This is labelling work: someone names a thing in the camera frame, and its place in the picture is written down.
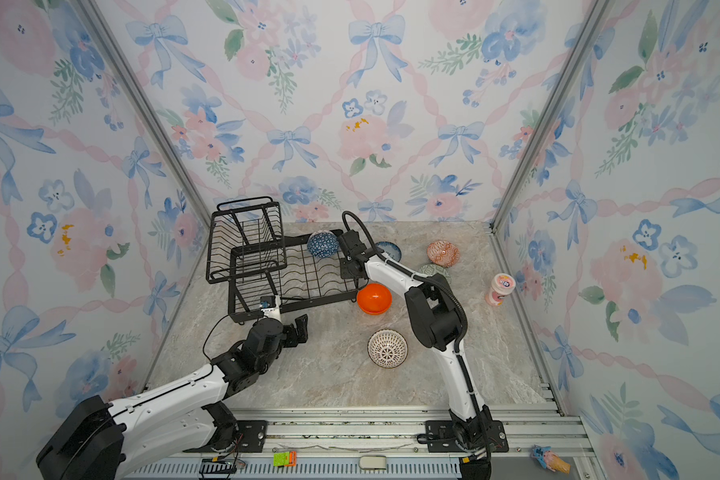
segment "ribbon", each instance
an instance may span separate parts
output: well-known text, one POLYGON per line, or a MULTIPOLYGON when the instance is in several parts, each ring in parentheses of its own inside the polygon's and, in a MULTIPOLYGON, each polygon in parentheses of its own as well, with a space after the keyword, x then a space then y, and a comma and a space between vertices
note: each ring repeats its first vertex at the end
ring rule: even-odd
POLYGON ((75 336, 74 333, 62 333, 67 321, 64 320, 51 330, 38 336, 22 340, 40 323, 40 318, 26 306, 19 305, 11 308, 3 317, 3 331, 0 335, 0 368, 5 363, 27 376, 27 386, 24 388, 22 405, 28 412, 32 401, 43 399, 32 378, 38 369, 38 362, 34 357, 24 352, 10 352, 12 349, 34 349, 42 346, 57 345, 66 342, 75 336))
POLYGON ((166 175, 160 169, 163 166, 163 162, 155 162, 151 164, 143 161, 145 158, 150 156, 150 150, 146 146, 146 142, 142 137, 136 137, 134 141, 134 149, 130 152, 130 155, 123 159, 123 164, 120 168, 128 178, 133 178, 136 172, 139 172, 139 176, 144 181, 144 208, 152 206, 152 199, 150 198, 150 177, 146 171, 149 170, 158 177, 165 177, 166 175))
POLYGON ((579 243, 579 215, 581 215, 582 223, 587 223, 597 215, 597 202, 586 198, 581 193, 581 186, 576 180, 568 182, 568 186, 565 188, 565 194, 572 201, 568 204, 568 207, 563 211, 562 214, 557 212, 547 212, 549 219, 547 221, 559 218, 561 220, 568 220, 571 217, 570 228, 568 228, 568 250, 570 250, 571 241, 579 243))
POLYGON ((451 143, 448 145, 448 151, 445 152, 445 155, 436 157, 434 160, 429 162, 429 164, 437 167, 438 165, 440 165, 440 162, 442 162, 444 158, 449 155, 453 155, 458 148, 459 137, 461 137, 461 151, 464 152, 464 156, 467 158, 467 160, 469 160, 469 163, 473 164, 473 155, 479 154, 480 150, 477 150, 476 148, 468 144, 467 139, 479 139, 480 136, 483 134, 483 127, 485 127, 485 124, 481 121, 476 121, 466 127, 456 127, 455 125, 444 125, 440 127, 440 129, 438 129, 438 138, 440 140, 447 140, 450 138, 451 143))
POLYGON ((168 72, 171 67, 170 55, 171 52, 176 60, 181 63, 188 72, 198 77, 203 82, 206 81, 202 73, 198 71, 198 68, 205 67, 206 64, 198 62, 194 58, 179 52, 179 49, 168 42, 177 43, 179 45, 186 45, 188 43, 186 39, 186 30, 184 30, 184 24, 181 23, 178 17, 174 15, 168 15, 163 20, 163 23, 145 24, 144 22, 128 22, 125 25, 126 30, 134 42, 141 46, 146 46, 152 42, 155 43, 155 52, 160 60, 160 70, 152 75, 150 83, 152 85, 157 84, 158 87, 163 87, 163 74, 168 72))
MULTIPOLYGON (((10 104, 8 99, 5 97, 5 94, 3 94, 3 91, 0 90, 0 117, 8 117, 12 114, 14 114, 14 106, 10 104)), ((40 142, 43 138, 42 128, 30 130, 26 128, 9 127, 6 124, 0 123, 0 133, 33 150, 42 151, 48 154, 56 153, 56 150, 40 142)), ((5 175, 3 175, 3 179, 0 182, 0 193, 3 197, 3 203, 8 205, 11 197, 16 198, 19 201, 23 201, 19 190, 16 187, 14 177, 10 172, 16 165, 16 157, 14 157, 14 152, 1 136, 0 160, 3 162, 6 169, 5 175)))
POLYGON ((282 144, 283 150, 286 154, 286 156, 282 160, 272 166, 273 170, 278 170, 279 172, 282 172, 282 166, 285 165, 288 160, 293 158, 294 148, 301 156, 301 158, 304 159, 305 162, 307 162, 314 168, 317 168, 317 165, 315 165, 315 162, 313 160, 316 159, 318 156, 308 152, 307 150, 304 150, 304 148, 299 145, 309 145, 312 141, 312 134, 307 127, 299 127, 293 131, 270 130, 267 132, 266 137, 269 140, 269 143, 272 145, 282 144))
POLYGON ((382 218, 385 222, 394 222, 396 218, 391 215, 387 215, 384 212, 391 212, 394 206, 394 201, 391 198, 382 200, 380 202, 370 202, 363 200, 358 203, 358 210, 361 212, 368 212, 368 221, 373 222, 376 220, 376 214, 382 218))
POLYGON ((568 390, 568 371, 573 378, 580 377, 584 374, 584 365, 579 357, 574 355, 573 349, 568 345, 568 335, 565 334, 563 327, 558 325, 554 330, 554 337, 560 344, 555 350, 550 350, 546 343, 541 343, 541 348, 549 353, 553 359, 559 360, 565 355, 565 361, 560 362, 560 372, 557 374, 557 388, 568 390))
POLYGON ((149 316, 152 316, 152 312, 155 311, 155 307, 159 308, 163 312, 163 333, 165 333, 168 327, 168 319, 166 318, 166 312, 168 307, 166 302, 163 300, 166 297, 176 296, 180 292, 176 289, 176 282, 173 282, 166 291, 163 292, 163 288, 168 284, 166 276, 161 271, 157 271, 155 274, 155 287, 152 289, 152 293, 146 298, 144 302, 143 312, 149 316))
POLYGON ((357 20, 349 24, 349 41, 354 45, 360 45, 368 42, 368 54, 365 56, 365 67, 351 74, 347 79, 347 85, 354 84, 357 88, 363 73, 372 69, 376 65, 378 59, 378 50, 382 52, 384 63, 392 72, 392 75, 402 82, 400 78, 400 68, 407 67, 408 63, 400 58, 395 57, 384 42, 378 43, 376 48, 376 38, 400 45, 403 41, 403 33, 405 31, 405 19, 400 15, 393 15, 384 23, 366 22, 365 20, 357 20))

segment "pink and white container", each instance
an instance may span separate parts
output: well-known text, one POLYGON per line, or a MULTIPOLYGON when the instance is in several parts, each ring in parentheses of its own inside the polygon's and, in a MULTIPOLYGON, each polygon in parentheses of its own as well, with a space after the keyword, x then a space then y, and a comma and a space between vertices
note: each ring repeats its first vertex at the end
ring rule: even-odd
POLYGON ((514 291, 515 281, 512 275, 498 274, 490 282, 490 291, 485 294, 485 301, 489 305, 499 306, 504 302, 504 297, 514 291))

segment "wall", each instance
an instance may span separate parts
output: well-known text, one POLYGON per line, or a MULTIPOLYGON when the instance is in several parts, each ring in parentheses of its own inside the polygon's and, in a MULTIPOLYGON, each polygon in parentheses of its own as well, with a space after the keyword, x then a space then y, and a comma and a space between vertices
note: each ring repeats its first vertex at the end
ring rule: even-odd
POLYGON ((0 0, 0 478, 140 390, 205 234, 70 6, 0 0))
POLYGON ((491 218, 589 4, 98 2, 209 207, 289 221, 491 218))
POLYGON ((720 2, 616 1, 569 102, 504 243, 564 408, 611 480, 720 478, 720 2))

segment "dish rack tray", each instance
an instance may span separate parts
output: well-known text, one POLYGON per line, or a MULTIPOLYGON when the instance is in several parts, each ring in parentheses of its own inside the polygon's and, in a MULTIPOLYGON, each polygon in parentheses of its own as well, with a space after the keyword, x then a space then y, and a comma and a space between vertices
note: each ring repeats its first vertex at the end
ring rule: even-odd
MULTIPOLYGON (((331 230, 341 235, 343 230, 331 230)), ((341 251, 315 258, 309 234, 285 236, 279 202, 253 197, 219 204, 211 217, 208 283, 230 286, 227 312, 243 324, 263 317, 262 296, 280 295, 280 312, 355 301, 366 280, 352 279, 341 251)))

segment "black mounting plate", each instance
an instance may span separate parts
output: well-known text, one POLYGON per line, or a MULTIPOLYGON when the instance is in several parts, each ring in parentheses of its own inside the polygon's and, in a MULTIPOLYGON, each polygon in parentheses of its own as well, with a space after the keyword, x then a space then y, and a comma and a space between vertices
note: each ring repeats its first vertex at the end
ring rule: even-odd
MULTIPOLYGON (((424 428, 427 436, 434 438, 427 442, 427 449, 430 453, 463 453, 464 450, 458 446, 453 438, 456 436, 453 431, 453 422, 451 420, 427 420, 424 422, 424 428)), ((504 424, 499 420, 491 421, 487 426, 488 437, 493 444, 496 445, 495 452, 508 452, 509 443, 507 434, 504 432, 504 424)))
MULTIPOLYGON (((238 420, 237 426, 240 428, 240 433, 242 433, 240 446, 237 448, 240 453, 261 453, 264 451, 267 420, 238 420)), ((191 448, 184 450, 184 452, 215 453, 209 446, 191 448)))

